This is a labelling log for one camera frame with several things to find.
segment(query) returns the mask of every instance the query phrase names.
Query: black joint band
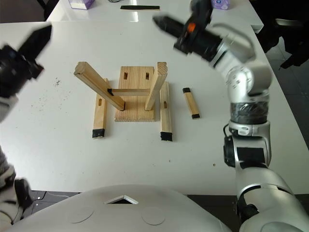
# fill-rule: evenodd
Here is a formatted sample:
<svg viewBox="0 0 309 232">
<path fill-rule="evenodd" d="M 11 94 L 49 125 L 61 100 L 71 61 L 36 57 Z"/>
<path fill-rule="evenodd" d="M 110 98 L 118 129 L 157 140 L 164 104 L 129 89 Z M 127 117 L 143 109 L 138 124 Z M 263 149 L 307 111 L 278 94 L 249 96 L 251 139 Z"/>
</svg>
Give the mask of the black joint band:
<svg viewBox="0 0 309 232">
<path fill-rule="evenodd" d="M 112 88 L 108 88 L 107 91 L 108 91 L 109 94 L 111 94 L 112 96 L 114 96 L 113 93 L 112 93 Z"/>
<path fill-rule="evenodd" d="M 173 142 L 172 133 L 171 132 L 161 132 L 161 140 Z"/>
<path fill-rule="evenodd" d="M 101 138 L 104 137 L 105 129 L 93 129 L 92 130 L 92 138 Z"/>
<path fill-rule="evenodd" d="M 124 105 L 124 109 L 123 110 L 121 110 L 121 111 L 124 111 L 126 109 L 126 102 L 125 102 L 125 105 Z"/>
<path fill-rule="evenodd" d="M 192 115 L 192 119 L 200 118 L 199 114 Z"/>
<path fill-rule="evenodd" d="M 191 93 L 190 88 L 183 88 L 183 93 Z"/>
</svg>

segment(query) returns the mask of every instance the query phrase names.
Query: wooden stick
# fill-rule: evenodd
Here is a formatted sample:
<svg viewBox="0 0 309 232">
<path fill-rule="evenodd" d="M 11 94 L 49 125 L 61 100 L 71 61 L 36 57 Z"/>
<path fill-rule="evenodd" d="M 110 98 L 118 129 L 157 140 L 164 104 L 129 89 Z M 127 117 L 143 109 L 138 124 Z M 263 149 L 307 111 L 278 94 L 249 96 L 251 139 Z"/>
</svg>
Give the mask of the wooden stick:
<svg viewBox="0 0 309 232">
<path fill-rule="evenodd" d="M 108 89 L 111 88 L 110 85 L 87 62 L 78 62 L 74 75 L 118 110 L 125 110 L 125 101 L 121 97 L 112 96 L 108 92 Z"/>
<path fill-rule="evenodd" d="M 150 93 L 149 88 L 113 88 L 109 90 L 114 96 L 148 96 Z"/>
<path fill-rule="evenodd" d="M 170 117 L 169 83 L 165 81 L 160 90 L 161 140 L 173 141 Z"/>
<path fill-rule="evenodd" d="M 93 139 L 104 137 L 106 127 L 106 111 L 107 111 L 107 101 L 104 98 L 102 98 L 99 94 L 97 94 L 95 117 L 93 121 L 93 130 L 92 130 Z"/>
<path fill-rule="evenodd" d="M 146 99 L 145 110 L 151 110 L 155 103 L 155 98 L 160 92 L 160 89 L 168 75 L 168 68 L 166 62 L 158 62 L 154 71 L 152 83 L 150 86 L 150 94 Z"/>
<path fill-rule="evenodd" d="M 183 93 L 187 101 L 192 119 L 200 118 L 197 103 L 193 98 L 190 88 L 183 88 Z"/>
</svg>

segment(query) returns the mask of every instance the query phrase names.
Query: black strip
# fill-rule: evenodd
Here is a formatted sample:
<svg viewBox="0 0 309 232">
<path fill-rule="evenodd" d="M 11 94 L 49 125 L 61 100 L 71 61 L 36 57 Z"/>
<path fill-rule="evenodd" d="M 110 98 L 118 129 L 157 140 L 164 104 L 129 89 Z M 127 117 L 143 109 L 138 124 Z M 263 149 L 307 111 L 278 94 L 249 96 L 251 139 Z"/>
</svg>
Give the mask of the black strip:
<svg viewBox="0 0 309 232">
<path fill-rule="evenodd" d="M 161 132 L 161 140 L 163 141 L 173 141 L 172 133 L 170 132 Z"/>
<path fill-rule="evenodd" d="M 11 219 L 11 224 L 12 224 L 13 219 L 10 217 L 10 215 L 8 215 L 7 213 L 5 213 L 5 212 L 4 212 L 4 211 L 2 211 L 2 210 L 0 210 L 0 213 L 3 213 L 3 214 L 5 214 L 6 216 L 8 216 L 8 217 L 9 217 L 9 219 Z"/>
<path fill-rule="evenodd" d="M 124 109 L 123 110 L 121 110 L 121 111 L 124 111 L 126 109 L 126 102 L 125 102 L 125 105 L 124 105 Z"/>
<path fill-rule="evenodd" d="M 160 6 L 124 5 L 121 10 L 160 10 Z"/>
<path fill-rule="evenodd" d="M 191 93 L 190 88 L 183 88 L 183 93 Z"/>
<path fill-rule="evenodd" d="M 278 189 L 278 190 L 280 190 L 280 191 L 283 191 L 283 192 L 286 192 L 286 193 L 291 194 L 291 193 L 290 193 L 290 192 L 288 192 L 287 190 L 285 190 L 285 189 L 283 189 L 283 188 L 280 188 L 280 187 L 278 187 L 278 186 L 277 186 L 277 189 Z"/>
<path fill-rule="evenodd" d="M 8 204 L 16 204 L 16 201 L 10 201 L 10 200 L 8 200 L 8 201 L 3 201 L 4 203 L 8 203 Z"/>
<path fill-rule="evenodd" d="M 192 119 L 200 118 L 199 114 L 192 115 Z"/>
<path fill-rule="evenodd" d="M 92 138 L 96 139 L 96 138 L 104 137 L 104 133 L 105 133 L 105 129 L 93 129 Z"/>
<path fill-rule="evenodd" d="M 112 96 L 114 96 L 113 93 L 112 93 L 112 88 L 108 88 L 107 91 L 108 91 L 109 94 L 111 94 Z"/>
<path fill-rule="evenodd" d="M 222 57 L 226 54 L 226 51 L 224 51 L 222 53 L 222 55 L 217 59 L 217 61 L 215 62 L 215 64 L 213 65 L 213 67 L 215 68 L 217 66 L 217 64 L 219 63 L 219 61 L 222 59 Z"/>
<path fill-rule="evenodd" d="M 237 156 L 240 161 L 265 163 L 264 150 L 260 147 L 237 147 Z"/>
</svg>

